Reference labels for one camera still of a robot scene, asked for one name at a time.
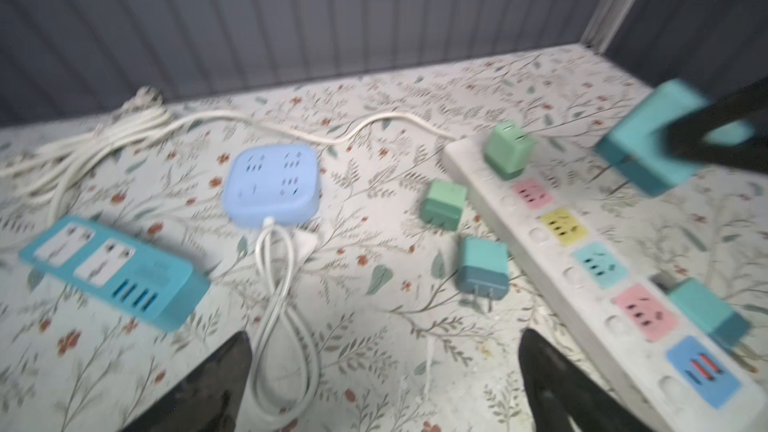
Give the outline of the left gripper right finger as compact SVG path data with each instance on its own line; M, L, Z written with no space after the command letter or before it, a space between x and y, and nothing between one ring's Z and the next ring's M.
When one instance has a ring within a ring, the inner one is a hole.
M518 360L537 431L647 431L536 330L523 331Z

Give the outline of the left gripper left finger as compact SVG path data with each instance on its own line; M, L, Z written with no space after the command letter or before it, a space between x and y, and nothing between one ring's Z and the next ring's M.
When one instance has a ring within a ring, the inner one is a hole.
M233 334L125 431L233 431L252 365L249 336Z

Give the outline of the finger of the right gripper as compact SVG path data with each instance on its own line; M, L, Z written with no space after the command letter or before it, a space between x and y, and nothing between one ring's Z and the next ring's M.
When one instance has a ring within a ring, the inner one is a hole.
M678 159L766 174L767 79L676 119L662 143Z

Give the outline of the long white power strip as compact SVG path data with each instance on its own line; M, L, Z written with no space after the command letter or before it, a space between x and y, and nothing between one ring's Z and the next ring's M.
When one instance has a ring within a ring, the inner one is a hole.
M767 395L623 257L534 165L504 180L484 158L488 135L447 145L443 165L507 244L618 404L656 431L763 431Z

